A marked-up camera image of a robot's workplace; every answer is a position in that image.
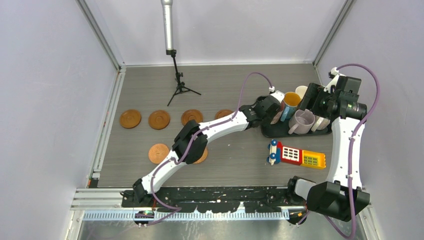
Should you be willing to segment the blue mug yellow inside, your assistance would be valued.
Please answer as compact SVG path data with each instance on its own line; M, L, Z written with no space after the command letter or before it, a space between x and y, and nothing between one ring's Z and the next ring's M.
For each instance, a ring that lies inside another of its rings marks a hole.
M301 102L301 97L295 92L287 92L284 96L283 103L284 108L282 110L282 115L280 121L284 122L289 120L294 115L297 110L298 104Z

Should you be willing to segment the brown wooden coaster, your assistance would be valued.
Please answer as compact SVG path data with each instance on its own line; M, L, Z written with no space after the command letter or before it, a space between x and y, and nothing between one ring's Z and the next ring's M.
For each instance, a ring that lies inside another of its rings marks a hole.
M232 110L229 110L229 109L221 109L221 110L219 110L219 111L215 114L214 119L215 119L215 120L217 120L217 119L220 119L220 118L223 118L223 117L229 116L229 115L231 115L232 113L233 113L233 111L232 111Z
M137 127L141 120L142 115L136 109L128 109L124 111L119 117L119 123L125 129L132 129Z
M156 110L148 117L148 124L154 130L165 129L171 121L169 113L165 110Z

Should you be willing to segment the woven rattan round coaster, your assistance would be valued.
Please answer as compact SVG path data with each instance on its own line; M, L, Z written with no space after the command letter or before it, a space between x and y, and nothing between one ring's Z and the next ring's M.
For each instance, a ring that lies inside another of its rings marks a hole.
M200 163L202 163L207 158L207 156L208 156L208 148L206 147L204 149L204 152L203 152L202 156L197 161L195 161L194 164L200 164Z

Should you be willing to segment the dark wooden round coaster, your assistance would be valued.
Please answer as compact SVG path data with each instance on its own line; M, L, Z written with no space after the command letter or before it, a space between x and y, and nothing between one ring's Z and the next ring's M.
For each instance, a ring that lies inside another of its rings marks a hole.
M194 120L196 123L201 123L203 119L203 114L198 109L188 109L181 115L181 123L183 126L191 120Z

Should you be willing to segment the smooth orange round coaster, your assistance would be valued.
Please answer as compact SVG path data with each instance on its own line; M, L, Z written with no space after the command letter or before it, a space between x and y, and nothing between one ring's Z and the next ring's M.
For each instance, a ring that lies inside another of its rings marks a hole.
M148 159L153 164L160 164L169 154L169 148L163 143L154 144L148 151Z

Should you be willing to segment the pink floral mug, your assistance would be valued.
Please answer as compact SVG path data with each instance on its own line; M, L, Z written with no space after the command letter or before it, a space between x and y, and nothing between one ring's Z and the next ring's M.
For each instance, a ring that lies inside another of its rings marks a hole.
M271 125L274 125L274 124L276 124L280 121L281 116L284 112L284 109L285 109L285 103L282 100L281 103L280 103L280 108L279 108L278 112L276 113L276 115L273 117L273 119L270 122Z

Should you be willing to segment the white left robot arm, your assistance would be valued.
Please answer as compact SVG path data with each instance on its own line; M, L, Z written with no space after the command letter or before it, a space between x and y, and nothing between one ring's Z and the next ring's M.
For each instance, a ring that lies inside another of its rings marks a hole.
M174 139L164 160L132 186L134 200L141 207L153 202L153 194L180 168L198 161L208 144L226 135L269 124L281 108L284 93L275 91L256 99L252 105L242 105L237 111L209 122L190 120Z

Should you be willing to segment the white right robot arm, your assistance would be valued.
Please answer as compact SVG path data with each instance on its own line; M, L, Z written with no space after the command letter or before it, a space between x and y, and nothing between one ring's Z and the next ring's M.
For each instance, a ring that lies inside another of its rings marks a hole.
M362 190L360 146L365 128L367 105L359 103L361 79L331 73L327 86L311 83L299 104L300 110L330 120L331 163L326 180L315 183L294 176L288 181L285 198L291 205L305 204L321 215L350 221L370 202Z

